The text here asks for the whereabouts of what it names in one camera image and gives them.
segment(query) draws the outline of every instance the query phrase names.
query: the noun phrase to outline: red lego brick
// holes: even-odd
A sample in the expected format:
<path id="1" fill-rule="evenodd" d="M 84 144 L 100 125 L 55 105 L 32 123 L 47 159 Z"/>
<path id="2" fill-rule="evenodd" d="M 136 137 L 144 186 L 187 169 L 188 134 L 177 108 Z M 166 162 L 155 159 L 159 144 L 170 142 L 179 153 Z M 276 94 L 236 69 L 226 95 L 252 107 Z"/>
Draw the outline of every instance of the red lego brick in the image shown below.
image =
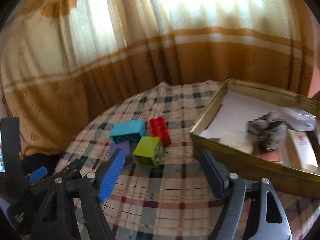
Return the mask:
<path id="1" fill-rule="evenodd" d="M 152 137 L 158 136 L 163 146 L 167 146 L 171 144 L 167 124 L 162 116 L 156 119 L 150 119 L 149 127 L 150 127 L 150 136 Z"/>

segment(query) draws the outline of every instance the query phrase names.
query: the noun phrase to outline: beige curtain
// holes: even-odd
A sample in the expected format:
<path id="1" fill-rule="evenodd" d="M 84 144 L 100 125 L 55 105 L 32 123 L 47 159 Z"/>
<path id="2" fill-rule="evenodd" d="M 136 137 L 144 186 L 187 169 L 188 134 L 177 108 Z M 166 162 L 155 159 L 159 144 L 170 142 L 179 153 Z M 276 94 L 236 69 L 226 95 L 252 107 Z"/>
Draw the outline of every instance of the beige curtain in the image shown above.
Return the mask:
<path id="1" fill-rule="evenodd" d="M 30 0 L 10 27 L 1 87 L 23 155 L 56 154 L 162 81 L 239 78 L 307 95 L 318 33 L 303 0 Z"/>

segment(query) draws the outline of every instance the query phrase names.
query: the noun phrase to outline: checkered tablecloth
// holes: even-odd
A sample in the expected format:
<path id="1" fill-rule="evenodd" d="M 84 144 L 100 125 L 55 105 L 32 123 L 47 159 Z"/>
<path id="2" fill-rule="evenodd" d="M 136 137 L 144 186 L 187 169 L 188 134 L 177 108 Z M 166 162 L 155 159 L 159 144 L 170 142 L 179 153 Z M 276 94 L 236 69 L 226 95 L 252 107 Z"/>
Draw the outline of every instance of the checkered tablecloth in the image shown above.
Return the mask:
<path id="1" fill-rule="evenodd" d="M 123 168 L 103 212 L 116 239 L 207 239 L 221 212 L 200 169 L 192 158 L 190 126 L 221 83 L 207 81 L 155 88 L 113 106 L 92 121 L 70 144 L 60 160 L 60 171 L 76 158 L 81 173 L 95 171 L 109 159 L 110 130 L 115 123 L 163 116 L 172 144 L 166 148 L 158 169 L 133 163 Z M 319 201 L 279 192 L 294 240 L 302 239 L 320 213 Z M 79 200 L 75 201 L 78 226 L 83 240 L 90 239 Z M 236 239 L 246 223 L 243 212 Z"/>

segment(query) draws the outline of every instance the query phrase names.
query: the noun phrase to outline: green lego brick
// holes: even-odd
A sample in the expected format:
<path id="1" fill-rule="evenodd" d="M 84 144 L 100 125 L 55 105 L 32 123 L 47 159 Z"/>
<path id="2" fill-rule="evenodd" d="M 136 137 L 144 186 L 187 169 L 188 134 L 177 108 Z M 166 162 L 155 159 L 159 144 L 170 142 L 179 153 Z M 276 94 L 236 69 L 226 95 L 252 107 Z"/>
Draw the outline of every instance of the green lego brick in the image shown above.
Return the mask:
<path id="1" fill-rule="evenodd" d="M 142 166 L 157 168 L 162 151 L 163 146 L 159 137 L 144 136 L 139 141 L 132 157 Z"/>

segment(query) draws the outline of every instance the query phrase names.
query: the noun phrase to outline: metal screw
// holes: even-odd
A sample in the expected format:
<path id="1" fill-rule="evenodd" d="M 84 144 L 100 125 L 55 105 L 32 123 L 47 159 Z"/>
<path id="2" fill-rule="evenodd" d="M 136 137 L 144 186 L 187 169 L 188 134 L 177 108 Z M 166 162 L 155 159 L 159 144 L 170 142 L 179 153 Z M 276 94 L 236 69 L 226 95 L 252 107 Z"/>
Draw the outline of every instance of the metal screw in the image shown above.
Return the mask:
<path id="1" fill-rule="evenodd" d="M 234 173 L 234 172 L 230 173 L 230 174 L 229 174 L 229 177 L 230 177 L 231 179 L 238 179 L 238 178 L 239 178 L 238 174 L 236 174 L 236 173 Z"/>
<path id="2" fill-rule="evenodd" d="M 263 178 L 261 181 L 264 184 L 270 184 L 270 180 L 268 180 L 267 178 Z"/>
<path id="3" fill-rule="evenodd" d="M 62 182 L 62 178 L 60 177 L 57 177 L 55 180 L 54 180 L 55 183 L 59 184 Z"/>
<path id="4" fill-rule="evenodd" d="M 93 171 L 87 173 L 87 178 L 88 179 L 93 179 L 95 176 L 96 176 L 96 174 Z"/>

